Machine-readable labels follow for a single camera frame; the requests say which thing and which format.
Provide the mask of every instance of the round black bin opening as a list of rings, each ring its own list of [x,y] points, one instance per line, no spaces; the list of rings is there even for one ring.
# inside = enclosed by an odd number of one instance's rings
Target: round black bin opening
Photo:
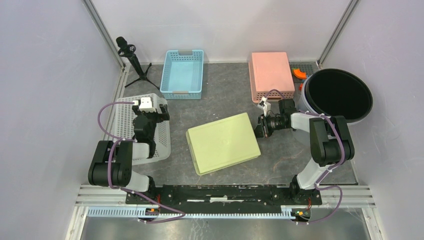
[[[373,107],[373,97],[365,83],[340,69],[323,69],[305,84],[309,105],[320,114],[344,116],[348,123],[365,118]]]

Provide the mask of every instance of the gray floor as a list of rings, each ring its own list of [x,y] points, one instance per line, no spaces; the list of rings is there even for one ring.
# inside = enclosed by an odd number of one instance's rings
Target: gray floor
[[[312,219],[330,209],[312,209]],[[275,219],[181,219],[143,224],[135,218],[88,217],[84,240],[370,240],[361,209],[339,209],[329,219],[308,226]]]
[[[309,75],[318,70],[313,62],[290,64],[292,67],[300,67]],[[162,69],[163,65],[153,65],[148,73],[149,79],[158,86],[161,83]],[[135,71],[130,71],[127,83],[136,78]],[[299,85],[295,83],[295,88],[298,89]],[[162,96],[154,86],[145,81],[127,87],[123,96],[148,93]],[[295,94],[295,99],[298,98],[299,91]],[[272,105],[274,113],[277,113],[277,104]],[[284,129],[276,131],[268,139],[258,139],[260,157],[202,176],[196,174],[185,136],[187,129],[240,113],[248,113],[252,126],[257,124],[261,110],[252,102],[247,63],[205,64],[201,100],[168,100],[168,110],[170,157],[132,168],[140,174],[152,176],[157,185],[288,184],[311,158],[309,148],[297,142],[290,130]],[[330,173],[323,183],[356,183],[351,164],[345,163]]]

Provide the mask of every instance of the pink box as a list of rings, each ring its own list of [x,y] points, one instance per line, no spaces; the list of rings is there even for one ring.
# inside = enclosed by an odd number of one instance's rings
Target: pink box
[[[249,61],[249,74],[254,103],[259,103],[271,89],[277,89],[286,99],[292,99],[295,94],[289,59],[285,52],[253,52]],[[278,92],[269,94],[269,102],[278,100],[281,100]]]

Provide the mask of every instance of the light green box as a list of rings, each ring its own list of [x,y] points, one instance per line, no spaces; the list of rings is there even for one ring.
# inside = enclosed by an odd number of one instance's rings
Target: light green box
[[[198,175],[208,174],[261,155],[246,112],[190,128],[185,136]]]

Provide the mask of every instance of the basket handle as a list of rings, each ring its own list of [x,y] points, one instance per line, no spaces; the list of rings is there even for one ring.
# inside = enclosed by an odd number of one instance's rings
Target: basket handle
[[[193,50],[178,50],[180,56],[191,56],[193,55]]]
[[[172,91],[173,94],[189,95],[189,91]]]

